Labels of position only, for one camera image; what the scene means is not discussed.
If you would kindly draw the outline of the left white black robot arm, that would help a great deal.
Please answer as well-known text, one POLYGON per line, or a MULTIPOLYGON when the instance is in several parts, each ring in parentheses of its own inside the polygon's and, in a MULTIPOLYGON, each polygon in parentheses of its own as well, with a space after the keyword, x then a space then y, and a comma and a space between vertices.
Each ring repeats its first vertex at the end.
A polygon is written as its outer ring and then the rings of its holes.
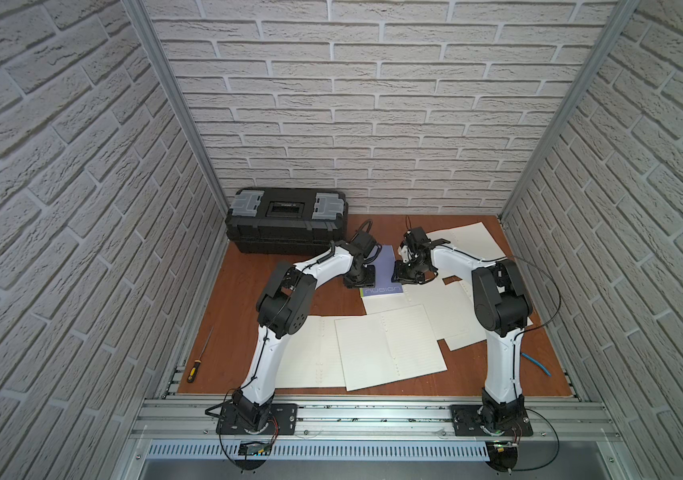
POLYGON ((254 429, 268 419, 283 355, 309 317, 316 290, 339 276, 349 289, 374 286, 373 260, 379 252, 381 244, 359 229, 351 240, 334 242, 313 259, 276 267, 257 302, 259 339, 247 379, 232 396, 241 418, 254 429))

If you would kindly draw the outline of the purple cover notebook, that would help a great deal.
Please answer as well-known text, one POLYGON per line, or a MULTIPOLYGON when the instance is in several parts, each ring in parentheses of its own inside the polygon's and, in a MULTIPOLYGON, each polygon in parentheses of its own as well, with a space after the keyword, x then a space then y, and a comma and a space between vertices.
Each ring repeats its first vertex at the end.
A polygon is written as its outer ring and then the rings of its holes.
POLYGON ((373 297, 393 294, 403 294, 403 285, 393 282, 393 268, 395 268, 395 251, 393 246, 384 245, 377 259, 371 264, 375 267, 375 286, 363 288, 361 297, 373 297))

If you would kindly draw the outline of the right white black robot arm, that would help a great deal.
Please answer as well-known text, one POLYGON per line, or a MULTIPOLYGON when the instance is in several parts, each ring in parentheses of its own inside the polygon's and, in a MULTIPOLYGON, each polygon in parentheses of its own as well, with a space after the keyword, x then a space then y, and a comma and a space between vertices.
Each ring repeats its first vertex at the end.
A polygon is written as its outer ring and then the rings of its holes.
POLYGON ((401 259, 393 270, 395 282, 423 285, 429 272, 471 281, 475 317, 487 331, 483 413, 493 422, 523 416, 519 354, 533 305, 517 263, 505 257, 475 257, 445 239, 429 239, 421 228, 407 231, 399 253, 401 259))

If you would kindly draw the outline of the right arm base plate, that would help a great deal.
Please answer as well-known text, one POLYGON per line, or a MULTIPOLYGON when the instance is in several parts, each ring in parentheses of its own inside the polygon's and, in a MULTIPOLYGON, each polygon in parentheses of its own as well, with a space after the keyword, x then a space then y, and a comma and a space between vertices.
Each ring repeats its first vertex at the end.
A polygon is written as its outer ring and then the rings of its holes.
POLYGON ((495 426, 485 426, 481 417, 481 405, 479 404, 455 404, 449 406, 453 431, 457 437, 483 437, 483 438, 521 438, 533 436, 533 427, 529 417, 523 416, 520 420, 513 420, 505 427, 499 429, 495 426))

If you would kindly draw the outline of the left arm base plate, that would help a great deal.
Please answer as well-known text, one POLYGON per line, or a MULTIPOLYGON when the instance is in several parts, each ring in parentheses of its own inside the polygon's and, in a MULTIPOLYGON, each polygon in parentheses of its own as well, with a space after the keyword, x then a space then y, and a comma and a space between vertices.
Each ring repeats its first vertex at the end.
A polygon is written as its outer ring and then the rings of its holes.
POLYGON ((296 430, 298 406, 293 403, 273 403, 268 411, 257 409, 244 413, 228 401, 219 413, 217 434, 232 435, 293 435, 296 430))

